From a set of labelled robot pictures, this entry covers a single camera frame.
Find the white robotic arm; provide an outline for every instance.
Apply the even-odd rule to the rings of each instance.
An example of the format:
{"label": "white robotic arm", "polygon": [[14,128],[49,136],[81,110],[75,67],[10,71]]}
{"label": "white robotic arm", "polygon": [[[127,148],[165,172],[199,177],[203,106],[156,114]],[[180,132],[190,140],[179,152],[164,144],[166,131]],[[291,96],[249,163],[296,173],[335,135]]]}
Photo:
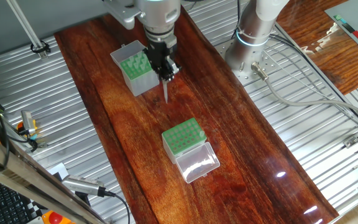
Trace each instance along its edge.
{"label": "white robotic arm", "polygon": [[257,0],[256,14],[263,21],[276,19],[290,0]]}
{"label": "white robotic arm", "polygon": [[227,64],[244,76],[259,63],[277,16],[289,0],[250,0],[244,8],[236,38],[225,54]]}

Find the colorful blocks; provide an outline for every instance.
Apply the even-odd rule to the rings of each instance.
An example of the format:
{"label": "colorful blocks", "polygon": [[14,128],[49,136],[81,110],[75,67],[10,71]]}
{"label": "colorful blocks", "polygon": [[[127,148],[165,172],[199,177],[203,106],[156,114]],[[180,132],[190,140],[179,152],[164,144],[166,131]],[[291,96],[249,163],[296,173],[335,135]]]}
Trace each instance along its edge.
{"label": "colorful blocks", "polygon": [[340,16],[340,15],[335,15],[334,18],[335,18],[337,21],[339,21],[339,20],[342,19],[342,16]]}
{"label": "colorful blocks", "polygon": [[358,31],[357,30],[353,32],[353,35],[358,39]]}

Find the clear plastic box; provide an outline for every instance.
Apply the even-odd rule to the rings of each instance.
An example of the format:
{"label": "clear plastic box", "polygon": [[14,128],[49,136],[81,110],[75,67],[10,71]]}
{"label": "clear plastic box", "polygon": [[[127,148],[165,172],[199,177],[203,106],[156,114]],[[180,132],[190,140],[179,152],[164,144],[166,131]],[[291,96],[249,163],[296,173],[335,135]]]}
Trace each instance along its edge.
{"label": "clear plastic box", "polygon": [[162,133],[165,152],[189,184],[220,166],[204,131],[194,118]]}
{"label": "clear plastic box", "polygon": [[206,177],[208,172],[218,168],[220,165],[209,142],[177,158],[177,166],[188,184],[199,177]]}
{"label": "clear plastic box", "polygon": [[160,83],[143,49],[145,47],[136,40],[110,54],[134,96],[139,96]]}

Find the dark wood surface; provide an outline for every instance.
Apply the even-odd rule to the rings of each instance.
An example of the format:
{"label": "dark wood surface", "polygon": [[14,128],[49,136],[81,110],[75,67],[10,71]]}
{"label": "dark wood surface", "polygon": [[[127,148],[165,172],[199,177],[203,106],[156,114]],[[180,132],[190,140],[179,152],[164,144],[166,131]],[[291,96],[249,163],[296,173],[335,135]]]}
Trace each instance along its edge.
{"label": "dark wood surface", "polygon": [[358,88],[358,44],[325,13],[343,2],[346,0],[290,0],[278,23],[335,86],[348,94]]}
{"label": "dark wood surface", "polygon": [[[182,9],[168,84],[134,97],[110,53],[140,40],[104,16],[55,34],[137,223],[328,223],[338,216]],[[196,118],[221,166],[187,184],[161,133]],[[305,214],[313,206],[317,210]]]}

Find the gray cable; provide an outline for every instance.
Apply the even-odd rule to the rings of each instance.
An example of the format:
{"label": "gray cable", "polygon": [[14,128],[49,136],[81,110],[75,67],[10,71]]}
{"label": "gray cable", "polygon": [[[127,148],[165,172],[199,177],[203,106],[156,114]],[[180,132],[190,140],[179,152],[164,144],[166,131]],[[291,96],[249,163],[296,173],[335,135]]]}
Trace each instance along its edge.
{"label": "gray cable", "polygon": [[318,100],[318,101],[309,101],[309,102],[292,102],[292,101],[288,101],[284,98],[282,98],[273,88],[272,84],[270,83],[269,79],[265,80],[266,85],[268,86],[268,88],[270,89],[270,91],[273,93],[273,95],[275,97],[277,97],[277,99],[279,99],[282,103],[285,103],[287,105],[290,106],[311,106],[311,105],[321,105],[321,104],[332,104],[332,105],[339,105],[339,106],[344,106],[346,108],[350,108],[350,109],[354,109],[356,112],[358,112],[358,108],[350,105],[348,103],[344,103],[341,101],[336,101],[336,100]]}

